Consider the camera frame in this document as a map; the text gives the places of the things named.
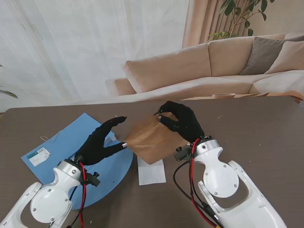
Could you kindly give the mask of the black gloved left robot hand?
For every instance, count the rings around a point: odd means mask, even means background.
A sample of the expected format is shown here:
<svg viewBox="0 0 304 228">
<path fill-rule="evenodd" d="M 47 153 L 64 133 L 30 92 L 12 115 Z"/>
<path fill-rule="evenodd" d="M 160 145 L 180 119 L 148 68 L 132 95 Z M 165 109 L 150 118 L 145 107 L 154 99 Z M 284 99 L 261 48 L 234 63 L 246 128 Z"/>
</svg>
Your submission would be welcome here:
<svg viewBox="0 0 304 228">
<path fill-rule="evenodd" d="M 104 158 L 110 157 L 125 149 L 128 146 L 128 144 L 125 142 L 120 142 L 116 145 L 108 147 L 104 147 L 104 142 L 111 129 L 118 124 L 123 123 L 126 118 L 127 117 L 125 116 L 115 117 L 97 127 L 89 135 L 80 149 L 75 153 L 75 162 L 80 162 L 86 166 L 94 165 L 99 163 Z"/>
</svg>

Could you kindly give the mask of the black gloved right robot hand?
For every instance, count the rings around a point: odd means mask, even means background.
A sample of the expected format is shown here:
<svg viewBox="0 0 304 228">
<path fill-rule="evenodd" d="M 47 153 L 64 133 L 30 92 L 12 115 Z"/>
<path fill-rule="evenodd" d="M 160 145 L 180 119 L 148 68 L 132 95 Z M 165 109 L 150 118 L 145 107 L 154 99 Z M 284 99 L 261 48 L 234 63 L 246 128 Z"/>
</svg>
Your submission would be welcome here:
<svg viewBox="0 0 304 228">
<path fill-rule="evenodd" d="M 172 113 L 177 120 L 172 120 L 162 113 Z M 201 128 L 194 112 L 189 107 L 173 101 L 167 101 L 154 114 L 158 121 L 170 129 L 177 132 L 184 140 L 194 143 L 197 139 L 203 139 L 205 133 Z"/>
</svg>

